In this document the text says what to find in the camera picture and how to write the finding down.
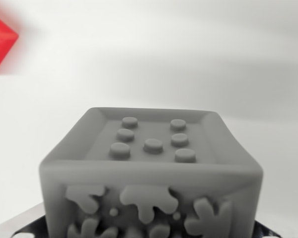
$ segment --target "black base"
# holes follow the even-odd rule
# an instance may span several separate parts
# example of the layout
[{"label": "black base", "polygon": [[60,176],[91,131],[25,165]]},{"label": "black base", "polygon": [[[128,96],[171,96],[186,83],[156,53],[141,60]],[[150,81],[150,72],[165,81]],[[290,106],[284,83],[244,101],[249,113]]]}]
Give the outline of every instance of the black base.
[{"label": "black base", "polygon": [[[26,227],[18,230],[17,233],[33,233],[35,238],[49,238],[48,230],[46,226],[45,216],[37,219],[36,221],[30,223]],[[281,236],[266,226],[255,221],[254,232],[252,238],[262,238],[262,237],[280,237]]]}]

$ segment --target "cube top face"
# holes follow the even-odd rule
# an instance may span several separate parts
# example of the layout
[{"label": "cube top face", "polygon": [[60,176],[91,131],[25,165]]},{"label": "cube top face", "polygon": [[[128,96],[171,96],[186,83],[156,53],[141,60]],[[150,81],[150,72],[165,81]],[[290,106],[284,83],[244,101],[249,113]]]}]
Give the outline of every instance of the cube top face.
[{"label": "cube top face", "polygon": [[93,108],[54,152],[46,160],[256,164],[217,114],[194,110]]}]

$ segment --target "small round dot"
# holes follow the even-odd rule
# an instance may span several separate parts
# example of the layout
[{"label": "small round dot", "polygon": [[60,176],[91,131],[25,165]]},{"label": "small round dot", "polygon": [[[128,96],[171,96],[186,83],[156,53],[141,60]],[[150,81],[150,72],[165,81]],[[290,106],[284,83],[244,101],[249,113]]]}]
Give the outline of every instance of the small round dot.
[{"label": "small round dot", "polygon": [[122,125],[125,128],[135,128],[138,125],[138,119],[133,117],[123,118]]},{"label": "small round dot", "polygon": [[175,147],[182,147],[189,144],[188,136],[186,134],[174,134],[171,136],[171,144]]},{"label": "small round dot", "polygon": [[190,149],[178,149],[175,152],[175,161],[179,163],[195,163],[195,152]]},{"label": "small round dot", "polygon": [[175,212],[175,213],[173,213],[172,217],[174,220],[178,221],[181,218],[181,214],[179,212]]},{"label": "small round dot", "polygon": [[130,157],[130,146],[124,143],[114,143],[110,146],[110,154],[116,159],[127,159]]},{"label": "small round dot", "polygon": [[117,132],[117,139],[121,141],[133,141],[135,138],[135,134],[132,130],[128,129],[119,129]]},{"label": "small round dot", "polygon": [[109,215],[112,217],[116,217],[118,215],[118,209],[116,207],[113,207],[109,210]]},{"label": "small round dot", "polygon": [[170,127],[171,127],[171,130],[174,130],[174,131],[184,130],[186,127],[186,122],[185,120],[174,119],[170,122]]},{"label": "small round dot", "polygon": [[157,139],[148,139],[145,141],[144,150],[151,154],[159,154],[163,151],[162,142]]}]

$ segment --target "white backdrop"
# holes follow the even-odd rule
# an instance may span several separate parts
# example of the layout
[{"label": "white backdrop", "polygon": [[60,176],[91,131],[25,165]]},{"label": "white backdrop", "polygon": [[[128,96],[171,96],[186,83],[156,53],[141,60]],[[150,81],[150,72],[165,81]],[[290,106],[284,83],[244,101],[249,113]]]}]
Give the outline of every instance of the white backdrop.
[{"label": "white backdrop", "polygon": [[298,1],[0,0],[0,223],[90,107],[218,112],[265,177],[257,219],[298,238]]}]

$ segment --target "3d printed cube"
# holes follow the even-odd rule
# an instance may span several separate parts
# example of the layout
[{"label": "3d printed cube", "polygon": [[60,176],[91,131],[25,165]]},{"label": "3d printed cube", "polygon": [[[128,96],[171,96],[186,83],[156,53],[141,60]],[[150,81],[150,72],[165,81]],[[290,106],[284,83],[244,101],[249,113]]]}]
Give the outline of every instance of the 3d printed cube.
[{"label": "3d printed cube", "polygon": [[262,175],[193,110],[90,109],[40,165],[50,238],[250,238]]}]

